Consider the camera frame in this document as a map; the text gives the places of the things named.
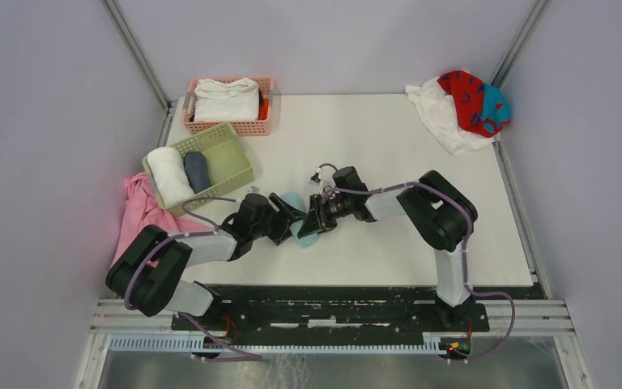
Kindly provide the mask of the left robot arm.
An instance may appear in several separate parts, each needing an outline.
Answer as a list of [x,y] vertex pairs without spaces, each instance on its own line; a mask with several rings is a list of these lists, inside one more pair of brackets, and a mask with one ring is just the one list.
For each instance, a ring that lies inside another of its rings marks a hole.
[[223,316],[221,298],[197,281],[183,280],[185,270],[238,260],[262,237],[278,246],[292,237],[292,226],[305,217],[275,193],[247,194],[212,230],[168,233],[150,224],[111,266],[105,284],[123,298],[128,310],[147,317],[163,310],[185,313],[202,329],[213,329]]

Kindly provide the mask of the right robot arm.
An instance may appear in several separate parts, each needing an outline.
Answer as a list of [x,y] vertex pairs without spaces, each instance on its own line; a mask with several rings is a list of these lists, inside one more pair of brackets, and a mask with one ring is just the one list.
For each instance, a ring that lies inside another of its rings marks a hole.
[[415,182],[369,190],[356,168],[347,166],[334,171],[332,182],[309,197],[307,216],[296,235],[329,232],[337,227],[337,219],[349,215],[367,223],[407,217],[435,254],[437,324],[447,331],[459,329],[468,319],[465,305],[472,301],[465,260],[478,218],[472,202],[435,170]]

